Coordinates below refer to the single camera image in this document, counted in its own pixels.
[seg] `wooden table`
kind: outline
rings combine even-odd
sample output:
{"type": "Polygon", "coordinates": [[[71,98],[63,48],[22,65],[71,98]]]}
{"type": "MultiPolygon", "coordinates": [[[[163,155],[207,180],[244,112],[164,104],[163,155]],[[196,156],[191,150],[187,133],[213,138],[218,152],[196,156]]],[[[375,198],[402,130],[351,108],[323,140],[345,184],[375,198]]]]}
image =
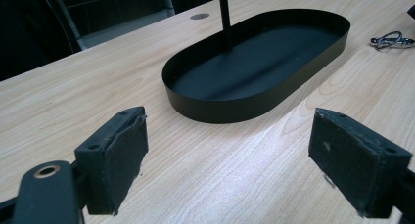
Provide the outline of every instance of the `wooden table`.
{"type": "MultiPolygon", "coordinates": [[[[359,217],[308,157],[315,108],[345,113],[415,153],[415,49],[378,52],[371,37],[415,37],[414,0],[229,0],[231,23],[310,8],[351,22],[345,51],[271,112],[199,123],[170,105],[161,70],[221,29],[218,1],[0,82],[0,201],[22,176],[73,150],[115,113],[144,106],[150,151],[116,217],[87,223],[396,223],[359,217]],[[203,20],[190,20],[209,13],[203,20]]],[[[415,169],[415,162],[410,164],[415,169]]]]}

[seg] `table surface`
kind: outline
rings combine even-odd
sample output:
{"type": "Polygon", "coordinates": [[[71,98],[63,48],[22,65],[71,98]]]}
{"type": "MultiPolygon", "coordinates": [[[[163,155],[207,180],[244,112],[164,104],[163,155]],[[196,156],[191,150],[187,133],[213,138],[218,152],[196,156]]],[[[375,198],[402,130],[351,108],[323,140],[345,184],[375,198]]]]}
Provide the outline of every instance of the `table surface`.
{"type": "MultiPolygon", "coordinates": [[[[221,30],[217,0],[0,82],[0,201],[22,176],[73,150],[114,114],[144,106],[150,151],[119,215],[87,223],[396,223],[361,218],[308,157],[315,108],[347,114],[415,153],[415,49],[376,51],[371,37],[415,37],[414,0],[229,0],[231,23],[271,10],[320,9],[350,20],[344,52],[272,111],[234,124],[188,119],[161,71],[221,30]],[[203,20],[190,20],[209,13],[203,20]]],[[[409,168],[415,169],[412,161],[409,168]]]]}

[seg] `black object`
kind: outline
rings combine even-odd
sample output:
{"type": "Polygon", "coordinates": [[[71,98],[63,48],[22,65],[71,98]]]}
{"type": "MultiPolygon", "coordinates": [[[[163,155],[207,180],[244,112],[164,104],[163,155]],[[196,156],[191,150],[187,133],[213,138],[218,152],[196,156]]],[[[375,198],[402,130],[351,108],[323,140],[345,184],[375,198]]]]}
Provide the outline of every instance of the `black object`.
{"type": "Polygon", "coordinates": [[[173,56],[162,71],[169,101],[201,122],[257,117],[333,61],[349,29],[344,17],[317,10],[254,16],[231,26],[231,39],[222,31],[173,56]]]}
{"type": "Polygon", "coordinates": [[[415,5],[409,9],[408,14],[415,20],[415,5]]]}
{"type": "Polygon", "coordinates": [[[116,114],[75,150],[76,161],[51,161],[27,172],[19,195],[0,204],[0,222],[83,223],[117,214],[148,151],[143,107],[116,114]]]}
{"type": "Polygon", "coordinates": [[[412,155],[356,120],[316,109],[309,156],[361,216],[388,218],[392,207],[415,223],[412,155]]]}

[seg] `black tray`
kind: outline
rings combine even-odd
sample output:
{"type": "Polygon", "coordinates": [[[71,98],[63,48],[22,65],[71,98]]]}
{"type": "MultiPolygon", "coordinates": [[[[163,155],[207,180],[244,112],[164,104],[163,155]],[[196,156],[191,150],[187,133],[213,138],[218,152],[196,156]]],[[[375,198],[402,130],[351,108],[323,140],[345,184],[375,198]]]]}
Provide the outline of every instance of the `black tray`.
{"type": "Polygon", "coordinates": [[[350,23],[306,9],[260,14],[173,56],[162,80],[181,114],[207,123],[262,115],[292,94],[345,48],[350,23]]]}

